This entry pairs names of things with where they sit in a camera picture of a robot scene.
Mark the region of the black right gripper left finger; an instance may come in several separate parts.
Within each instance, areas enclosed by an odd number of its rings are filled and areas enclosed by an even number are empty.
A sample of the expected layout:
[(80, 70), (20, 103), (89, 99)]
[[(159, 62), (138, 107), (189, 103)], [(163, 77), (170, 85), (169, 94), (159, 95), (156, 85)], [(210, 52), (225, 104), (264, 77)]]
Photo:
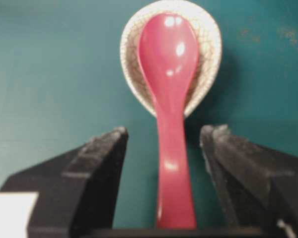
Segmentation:
[(31, 238), (77, 238), (110, 229), (127, 149), (123, 126), (10, 175), (2, 192), (37, 192), (26, 232)]

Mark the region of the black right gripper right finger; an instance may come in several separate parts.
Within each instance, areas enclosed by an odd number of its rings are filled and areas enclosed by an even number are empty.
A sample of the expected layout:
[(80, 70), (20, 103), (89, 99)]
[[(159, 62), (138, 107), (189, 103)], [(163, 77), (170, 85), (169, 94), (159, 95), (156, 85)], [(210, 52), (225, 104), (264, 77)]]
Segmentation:
[(205, 125), (200, 146), (230, 227), (260, 227), (298, 238), (298, 157)]

